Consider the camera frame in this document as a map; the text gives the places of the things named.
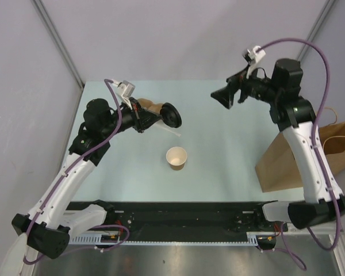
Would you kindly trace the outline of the brown pulp cup carrier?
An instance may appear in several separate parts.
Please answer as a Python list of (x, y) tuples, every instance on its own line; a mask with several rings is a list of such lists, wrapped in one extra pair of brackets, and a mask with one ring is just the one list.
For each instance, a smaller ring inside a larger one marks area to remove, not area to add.
[(163, 106), (162, 103), (153, 103), (151, 100), (145, 98), (139, 98), (138, 102), (144, 109), (147, 109), (155, 113), (160, 113), (160, 110)]

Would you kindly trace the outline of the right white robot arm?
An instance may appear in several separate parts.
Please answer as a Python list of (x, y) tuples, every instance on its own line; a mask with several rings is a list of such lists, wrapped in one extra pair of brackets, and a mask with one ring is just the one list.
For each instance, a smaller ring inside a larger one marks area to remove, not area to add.
[(300, 62), (283, 58), (275, 62), (271, 78), (259, 78), (249, 67), (227, 78), (227, 85), (211, 93), (211, 97), (230, 109), (234, 95), (240, 92), (239, 103), (248, 97), (270, 105), (270, 117), (287, 141), (304, 190), (304, 200), (273, 201), (263, 204), (255, 214), (254, 225), (266, 231), (275, 221), (291, 223), (298, 229), (335, 221), (345, 214), (345, 195), (334, 180), (313, 130), (316, 115), (311, 103), (299, 95), (303, 70)]

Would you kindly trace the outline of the brown paper coffee cup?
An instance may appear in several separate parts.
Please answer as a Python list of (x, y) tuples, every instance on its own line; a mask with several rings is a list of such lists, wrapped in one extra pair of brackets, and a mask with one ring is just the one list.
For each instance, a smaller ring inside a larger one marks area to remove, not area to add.
[(166, 160), (175, 171), (179, 171), (184, 168), (187, 161), (187, 152), (182, 147), (172, 147), (166, 153)]

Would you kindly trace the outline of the white wrapped straw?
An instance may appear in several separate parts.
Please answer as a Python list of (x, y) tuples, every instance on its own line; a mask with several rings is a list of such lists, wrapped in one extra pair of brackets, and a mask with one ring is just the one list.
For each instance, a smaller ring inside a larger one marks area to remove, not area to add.
[(178, 133), (177, 131), (173, 130), (173, 129), (170, 128), (169, 126), (166, 126), (166, 125), (164, 125), (164, 124), (156, 124), (156, 127), (160, 128), (160, 129), (162, 129), (162, 130), (164, 130), (164, 131), (168, 131), (168, 132), (170, 132), (170, 133), (172, 133), (172, 134), (174, 134), (174, 135), (176, 135), (176, 136), (178, 136), (178, 137), (181, 137), (181, 134), (180, 134), (180, 133)]

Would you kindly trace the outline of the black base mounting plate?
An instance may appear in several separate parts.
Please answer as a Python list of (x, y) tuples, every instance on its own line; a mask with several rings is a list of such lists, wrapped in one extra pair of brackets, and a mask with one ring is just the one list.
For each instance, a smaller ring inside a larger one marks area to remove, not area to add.
[(281, 231), (291, 223), (267, 221), (262, 202), (105, 202), (73, 201), (65, 215), (80, 214), (91, 205), (107, 210), (102, 228), (86, 233), (106, 233), (102, 241), (112, 246), (84, 246), (106, 251), (131, 239), (135, 242), (238, 242), (255, 235), (258, 244), (275, 246)]

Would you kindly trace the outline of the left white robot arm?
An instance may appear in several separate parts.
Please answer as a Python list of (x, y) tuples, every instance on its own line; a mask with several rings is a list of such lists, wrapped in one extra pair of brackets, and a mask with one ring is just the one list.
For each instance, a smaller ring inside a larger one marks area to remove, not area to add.
[(158, 121), (169, 122), (168, 113), (176, 114), (169, 103), (154, 104), (146, 99), (130, 99), (112, 109), (107, 100), (97, 98), (86, 105), (84, 121), (73, 140), (63, 168), (38, 203), (27, 214), (16, 214), (11, 222), (18, 235), (41, 256), (56, 259), (71, 239), (94, 229), (117, 228), (112, 204), (96, 200), (85, 209), (65, 218), (64, 212), (83, 181), (99, 165), (110, 148), (110, 139), (129, 128), (142, 133)]

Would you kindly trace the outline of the brown paper bag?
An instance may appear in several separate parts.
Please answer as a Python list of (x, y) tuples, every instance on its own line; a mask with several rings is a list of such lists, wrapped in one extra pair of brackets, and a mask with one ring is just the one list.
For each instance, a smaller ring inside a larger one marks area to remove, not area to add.
[[(335, 121), (319, 128), (317, 144), (324, 151), (325, 164), (333, 176), (345, 169), (345, 122)], [(324, 180), (310, 137), (290, 135), (293, 148), (279, 133), (255, 166), (264, 193), (302, 187), (320, 186)]]

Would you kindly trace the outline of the black plastic cup lid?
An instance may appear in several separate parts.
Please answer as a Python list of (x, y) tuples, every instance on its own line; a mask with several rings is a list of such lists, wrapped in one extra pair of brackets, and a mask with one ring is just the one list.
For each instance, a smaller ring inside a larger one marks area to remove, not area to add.
[(182, 125), (181, 115), (174, 105), (166, 102), (160, 110), (162, 121), (170, 128), (179, 128)]

